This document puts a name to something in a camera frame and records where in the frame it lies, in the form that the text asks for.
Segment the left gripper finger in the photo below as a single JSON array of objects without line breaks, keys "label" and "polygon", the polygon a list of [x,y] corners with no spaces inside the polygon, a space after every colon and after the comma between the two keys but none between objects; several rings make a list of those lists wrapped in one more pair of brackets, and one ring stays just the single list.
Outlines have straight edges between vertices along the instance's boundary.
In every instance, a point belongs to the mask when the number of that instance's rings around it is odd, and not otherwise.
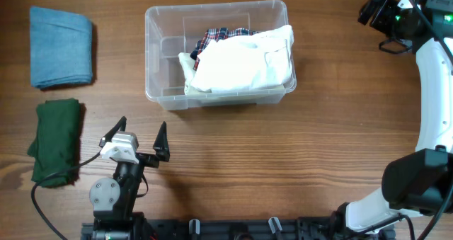
[{"label": "left gripper finger", "polygon": [[100,140],[99,142],[99,147],[104,147],[107,142],[111,142],[113,136],[118,132],[118,131],[125,131],[127,124],[127,118],[125,116],[122,116],[119,121],[114,125],[112,129],[110,129]]},{"label": "left gripper finger", "polygon": [[159,132],[153,144],[153,150],[155,151],[155,155],[159,158],[159,161],[169,162],[170,150],[167,138],[167,124],[165,121],[162,122],[159,128]]}]

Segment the white cloth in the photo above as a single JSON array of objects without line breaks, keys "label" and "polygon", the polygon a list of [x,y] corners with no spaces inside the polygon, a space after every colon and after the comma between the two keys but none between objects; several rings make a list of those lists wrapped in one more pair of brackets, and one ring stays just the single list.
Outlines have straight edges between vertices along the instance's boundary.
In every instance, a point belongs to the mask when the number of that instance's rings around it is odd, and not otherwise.
[{"label": "white cloth", "polygon": [[203,93],[277,88],[292,76],[292,26],[267,31],[210,28],[189,54],[186,86]]}]

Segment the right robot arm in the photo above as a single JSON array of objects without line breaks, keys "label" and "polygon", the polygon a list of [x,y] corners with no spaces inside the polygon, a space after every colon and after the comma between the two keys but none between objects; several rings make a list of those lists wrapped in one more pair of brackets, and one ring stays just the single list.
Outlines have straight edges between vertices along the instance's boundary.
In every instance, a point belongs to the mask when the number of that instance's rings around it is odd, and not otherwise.
[{"label": "right robot arm", "polygon": [[452,212],[452,0],[368,0],[358,21],[415,55],[421,119],[415,151],[392,161],[378,189],[342,204],[323,222],[303,219],[314,236],[388,239],[391,226],[429,217],[425,239]]}]

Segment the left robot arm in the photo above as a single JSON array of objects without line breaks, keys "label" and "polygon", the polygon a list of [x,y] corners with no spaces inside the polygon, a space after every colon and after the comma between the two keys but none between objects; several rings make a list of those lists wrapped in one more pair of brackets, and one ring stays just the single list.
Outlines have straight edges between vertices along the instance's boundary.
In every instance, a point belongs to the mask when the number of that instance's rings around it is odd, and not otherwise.
[{"label": "left robot arm", "polygon": [[125,130],[126,117],[121,117],[117,124],[100,140],[100,157],[117,163],[112,177],[96,181],[89,192],[93,205],[93,224],[84,224],[82,239],[157,239],[157,233],[146,220],[143,212],[134,212],[136,199],[146,194],[139,194],[141,183],[147,183],[144,169],[158,168],[168,162],[170,151],[167,138],[167,125],[163,122],[153,144],[153,154],[137,151],[137,136]]}]

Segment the blue cloth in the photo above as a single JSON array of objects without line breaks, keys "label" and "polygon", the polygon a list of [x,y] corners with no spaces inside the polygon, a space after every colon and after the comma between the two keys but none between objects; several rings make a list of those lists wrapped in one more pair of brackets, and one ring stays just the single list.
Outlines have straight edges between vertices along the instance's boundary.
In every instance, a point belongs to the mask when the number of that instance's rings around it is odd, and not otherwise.
[{"label": "blue cloth", "polygon": [[90,84],[93,78],[92,22],[77,13],[32,6],[30,82],[44,89]]}]

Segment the dark green cloth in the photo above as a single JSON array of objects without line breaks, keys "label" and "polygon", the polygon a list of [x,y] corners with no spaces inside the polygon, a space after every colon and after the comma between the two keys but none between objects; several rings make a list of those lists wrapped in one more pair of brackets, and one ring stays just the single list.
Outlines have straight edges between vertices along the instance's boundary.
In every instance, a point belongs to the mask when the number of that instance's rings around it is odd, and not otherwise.
[{"label": "dark green cloth", "polygon": [[38,126],[27,154],[35,159],[32,181],[42,187],[67,185],[76,178],[81,104],[74,98],[45,101],[36,108]]}]

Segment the cream cloth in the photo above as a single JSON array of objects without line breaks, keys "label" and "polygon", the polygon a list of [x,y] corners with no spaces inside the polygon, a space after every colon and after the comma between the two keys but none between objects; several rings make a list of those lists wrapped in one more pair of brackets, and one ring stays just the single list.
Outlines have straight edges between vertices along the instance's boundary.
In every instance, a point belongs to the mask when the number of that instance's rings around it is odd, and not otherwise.
[{"label": "cream cloth", "polygon": [[213,56],[199,62],[193,69],[195,60],[188,53],[178,55],[185,77],[185,94],[224,93],[253,91],[275,88],[289,81],[292,70],[289,62],[273,61],[269,53],[252,54],[251,58],[223,60]]}]

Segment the plaid flannel cloth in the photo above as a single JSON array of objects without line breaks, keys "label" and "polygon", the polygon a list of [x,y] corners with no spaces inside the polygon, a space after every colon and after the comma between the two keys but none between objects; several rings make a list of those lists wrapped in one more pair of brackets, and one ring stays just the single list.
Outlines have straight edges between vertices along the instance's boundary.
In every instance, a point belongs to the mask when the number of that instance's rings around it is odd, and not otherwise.
[{"label": "plaid flannel cloth", "polygon": [[213,40],[218,42],[219,40],[226,40],[228,38],[242,36],[242,35],[255,35],[258,31],[249,30],[247,28],[237,28],[229,30],[228,28],[210,28],[206,30],[205,35],[201,40],[198,40],[195,49],[190,53],[190,57],[195,60],[193,69],[196,71],[200,59],[198,55],[208,46]]}]

